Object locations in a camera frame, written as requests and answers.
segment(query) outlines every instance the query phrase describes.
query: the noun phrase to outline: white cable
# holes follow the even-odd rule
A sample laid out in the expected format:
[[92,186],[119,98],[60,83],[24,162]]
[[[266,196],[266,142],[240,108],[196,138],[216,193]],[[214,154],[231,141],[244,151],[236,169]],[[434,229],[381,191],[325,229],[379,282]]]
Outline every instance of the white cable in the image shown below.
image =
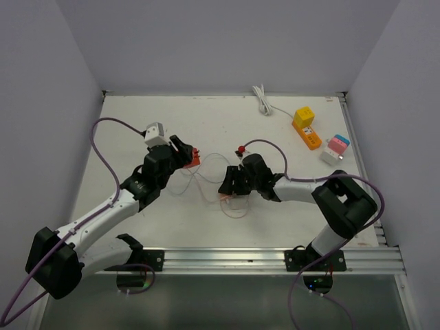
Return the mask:
[[254,94],[258,98],[258,100],[260,101],[260,106],[258,107],[258,110],[264,116],[272,115],[272,112],[274,112],[274,109],[276,109],[278,111],[284,112],[286,115],[288,115],[292,119],[294,118],[290,113],[288,113],[280,108],[274,107],[273,105],[271,105],[269,103],[269,101],[266,98],[266,95],[264,94],[264,86],[263,85],[261,85],[261,87],[252,86],[252,91],[254,92]]

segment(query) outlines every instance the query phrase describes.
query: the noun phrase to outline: gray partition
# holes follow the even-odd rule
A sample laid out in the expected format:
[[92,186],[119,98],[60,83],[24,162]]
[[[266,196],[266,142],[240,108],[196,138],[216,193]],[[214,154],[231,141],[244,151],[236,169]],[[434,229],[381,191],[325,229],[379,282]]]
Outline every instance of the gray partition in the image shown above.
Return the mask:
[[[150,291],[118,295],[116,277],[85,279],[62,300],[49,299],[41,329],[291,329],[293,276],[158,276]],[[394,276],[335,276],[331,296],[357,330],[409,329]],[[304,329],[350,329],[346,314],[304,285],[293,306]]]

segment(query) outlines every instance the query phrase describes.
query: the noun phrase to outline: gray wall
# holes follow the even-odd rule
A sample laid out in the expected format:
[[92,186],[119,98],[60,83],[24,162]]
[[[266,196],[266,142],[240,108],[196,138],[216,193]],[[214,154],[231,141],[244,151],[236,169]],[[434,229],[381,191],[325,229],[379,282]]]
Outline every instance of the gray wall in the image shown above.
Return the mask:
[[366,169],[387,202],[425,329],[440,329],[440,2],[402,0],[349,92]]
[[[100,105],[100,89],[56,3],[0,1],[1,312],[25,278],[35,232],[69,218]],[[27,318],[9,329],[24,329]]]
[[346,91],[399,0],[57,0],[119,94]]

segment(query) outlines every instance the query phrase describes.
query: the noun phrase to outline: purple cable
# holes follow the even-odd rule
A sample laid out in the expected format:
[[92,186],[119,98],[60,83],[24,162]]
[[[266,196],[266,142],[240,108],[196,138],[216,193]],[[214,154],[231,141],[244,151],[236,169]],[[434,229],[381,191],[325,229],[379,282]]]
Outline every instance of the purple cable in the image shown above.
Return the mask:
[[[321,182],[321,181],[326,181],[328,179],[336,179],[336,178],[340,178],[340,177],[350,177],[352,179],[356,179],[359,180],[361,182],[364,182],[365,184],[368,184],[377,194],[377,196],[379,197],[380,200],[380,209],[379,212],[377,213],[377,215],[373,218],[373,220],[371,220],[370,222],[368,222],[367,224],[365,224],[362,229],[360,231],[363,231],[364,229],[370,227],[371,225],[373,225],[377,220],[379,220],[379,218],[384,214],[384,210],[385,210],[385,199],[383,194],[381,193],[381,191],[379,190],[379,188],[372,184],[371,182],[369,182],[368,180],[364,179],[363,177],[360,177],[358,175],[352,175],[352,174],[335,174],[335,175],[328,175],[326,177],[318,177],[315,179],[303,179],[303,178],[291,178],[287,175],[287,157],[286,154],[283,152],[283,150],[281,150],[281,148],[279,146],[277,146],[275,143],[264,140],[264,139],[255,139],[252,141],[249,141],[248,143],[244,144],[244,146],[248,146],[249,144],[255,143],[255,142],[263,142],[263,143],[267,143],[270,144],[271,146],[273,146],[275,149],[277,149],[280,154],[283,156],[283,160],[284,160],[284,176],[286,178],[288,178],[290,181],[293,182]],[[291,321],[293,322],[295,328],[297,328],[297,330],[300,330],[300,326],[297,323],[295,317],[294,317],[294,313],[292,311],[292,292],[295,288],[295,284],[298,282],[298,279],[300,278],[301,274],[303,272],[305,272],[306,270],[308,270],[310,267],[313,267],[314,265],[320,263],[321,261],[327,259],[329,256],[331,256],[333,253],[335,253],[336,251],[338,251],[339,249],[341,249],[342,247],[344,247],[349,241],[346,240],[344,242],[342,242],[341,244],[339,244],[337,247],[335,247],[332,251],[330,251],[329,253],[325,254],[324,256],[321,256],[320,258],[316,259],[315,261],[313,261],[312,263],[308,264],[307,266],[303,267],[298,274],[295,276],[295,279],[293,281],[293,283],[291,284],[290,288],[289,288],[289,294],[287,296],[287,306],[289,308],[289,315],[291,318]],[[350,312],[348,311],[347,308],[345,308],[341,303],[339,303],[338,301],[336,301],[334,298],[332,297],[326,297],[329,300],[333,301],[334,303],[336,303],[337,305],[339,305],[347,314],[347,316],[350,319],[351,322],[351,328],[352,329],[356,329],[356,324],[355,321],[353,319],[353,316],[350,314]]]
[[125,293],[132,295],[132,294],[143,294],[144,292],[148,291],[154,284],[154,281],[156,280],[156,273],[154,269],[148,265],[145,265],[143,263],[130,263],[128,265],[121,265],[121,267],[124,268],[134,268],[134,267],[143,267],[146,270],[149,270],[153,274],[153,279],[151,280],[151,283],[148,285],[148,287],[144,287],[142,290],[139,291],[126,291]]
[[[136,133],[142,135],[141,131],[138,131],[137,129],[135,129],[134,127],[132,127],[131,125],[127,124],[126,122],[123,122],[119,119],[116,118],[100,118],[98,120],[96,120],[96,122],[93,124],[91,130],[90,130],[90,143],[91,143],[91,147],[93,148],[93,150],[95,151],[96,155],[99,157],[99,159],[102,161],[102,163],[104,163],[105,167],[107,167],[107,169],[110,171],[112,177],[115,180],[115,184],[116,184],[116,194],[114,196],[114,198],[111,200],[111,202],[109,204],[107,204],[106,206],[102,207],[101,209],[97,210],[96,212],[94,212],[93,214],[89,215],[86,219],[82,220],[78,225],[76,225],[74,227],[75,230],[78,230],[79,228],[81,228],[83,225],[85,225],[87,222],[91,221],[93,218],[95,218],[96,216],[100,215],[101,213],[103,213],[105,210],[107,210],[108,208],[110,208],[119,198],[119,194],[120,194],[120,188],[119,188],[119,179],[118,176],[116,175],[115,171],[112,169],[112,167],[110,166],[110,164],[104,159],[104,157],[102,156],[102,154],[100,153],[100,151],[98,150],[98,148],[96,147],[95,141],[94,141],[94,131],[96,126],[104,121],[104,120],[109,120],[112,122],[118,122],[119,124],[124,125],[125,127],[128,127],[129,129],[131,129],[132,131],[135,131]],[[15,292],[15,294],[12,296],[10,302],[8,303],[8,305],[5,308],[5,311],[3,312],[3,314],[1,315],[0,318],[0,328],[6,327],[8,324],[10,324],[13,320],[15,320],[16,318],[18,318],[22,313],[24,313],[29,307],[31,307],[34,303],[36,303],[38,300],[40,300],[42,297],[44,297],[47,294],[47,291],[44,291],[42,294],[40,294],[39,296],[37,296],[34,300],[32,300],[31,302],[29,302],[26,306],[24,306],[23,308],[21,308],[20,310],[18,310],[13,316],[11,316],[9,318],[9,320],[6,320],[6,318],[8,317],[8,314],[10,313],[12,307],[14,306],[15,302],[17,301],[17,299],[19,298],[19,296],[21,295],[21,293],[23,292],[23,290],[25,289],[26,285],[28,285],[28,283],[30,282],[31,278],[34,277],[35,273],[41,268],[41,266],[48,260],[48,258],[50,258],[51,255],[53,255],[53,253],[55,253],[55,251],[57,251],[57,249],[64,243],[66,242],[66,240],[72,235],[71,232],[68,232],[57,244],[55,244],[55,246],[35,265],[35,267],[31,270],[31,272],[26,276],[26,278],[24,279],[24,281],[20,284],[19,288],[17,289],[17,291]]]

